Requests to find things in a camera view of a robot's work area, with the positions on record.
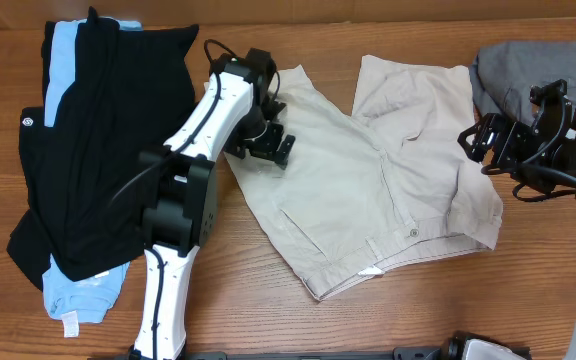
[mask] clothing label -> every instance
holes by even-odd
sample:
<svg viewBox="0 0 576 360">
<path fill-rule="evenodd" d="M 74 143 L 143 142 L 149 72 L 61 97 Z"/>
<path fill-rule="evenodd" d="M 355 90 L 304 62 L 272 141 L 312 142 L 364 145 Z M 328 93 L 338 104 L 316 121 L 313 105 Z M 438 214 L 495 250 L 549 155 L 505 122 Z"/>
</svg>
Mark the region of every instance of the clothing label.
<svg viewBox="0 0 576 360">
<path fill-rule="evenodd" d="M 110 274 L 110 271 L 106 270 L 106 271 L 104 271 L 104 272 L 102 272 L 102 273 L 99 273 L 99 274 L 95 275 L 95 279 L 99 279 L 100 277 L 104 277 L 104 276 L 106 276 L 106 275 L 108 275 L 108 274 Z"/>
<path fill-rule="evenodd" d="M 77 319 L 77 311 L 62 314 L 61 321 L 64 323 L 65 338 L 79 336 L 79 320 Z"/>
<path fill-rule="evenodd" d="M 357 275 L 359 276 L 375 276 L 375 275 L 383 275 L 386 272 L 381 270 L 380 268 L 376 267 L 376 266 L 370 266 L 365 268 L 364 270 L 361 270 L 360 272 L 357 273 Z"/>
</svg>

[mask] beige cloth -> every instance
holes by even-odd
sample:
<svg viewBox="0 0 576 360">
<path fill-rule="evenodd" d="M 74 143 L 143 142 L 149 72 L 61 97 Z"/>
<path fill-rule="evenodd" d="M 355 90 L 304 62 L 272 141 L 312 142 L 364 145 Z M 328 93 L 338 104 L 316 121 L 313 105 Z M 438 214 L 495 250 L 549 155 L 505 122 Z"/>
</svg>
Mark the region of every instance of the beige cloth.
<svg viewBox="0 0 576 360">
<path fill-rule="evenodd" d="M 502 202 L 457 144 L 474 123 L 468 69 L 365 56 L 352 117 L 301 66 L 281 72 L 286 170 L 228 156 L 274 247 L 318 300 L 399 266 L 494 249 Z"/>
</svg>

